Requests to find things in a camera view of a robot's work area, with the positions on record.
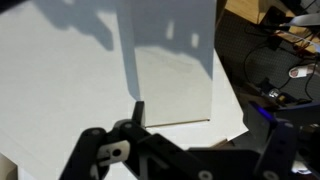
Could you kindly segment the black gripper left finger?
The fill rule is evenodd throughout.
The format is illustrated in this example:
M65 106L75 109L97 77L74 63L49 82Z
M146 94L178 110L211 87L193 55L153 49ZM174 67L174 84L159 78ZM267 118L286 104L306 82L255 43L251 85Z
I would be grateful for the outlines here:
M122 163L138 180L213 180L204 161L159 134L142 127L144 103L135 103L129 119L116 122L107 132L84 130L59 180L103 180L110 167Z

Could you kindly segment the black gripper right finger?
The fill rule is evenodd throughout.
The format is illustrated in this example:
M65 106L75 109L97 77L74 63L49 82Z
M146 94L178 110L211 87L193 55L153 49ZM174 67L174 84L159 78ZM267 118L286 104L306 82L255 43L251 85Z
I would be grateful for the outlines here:
M245 115L244 124L263 149L253 173L256 180L298 180L295 161L319 178L319 103L268 111L250 102Z

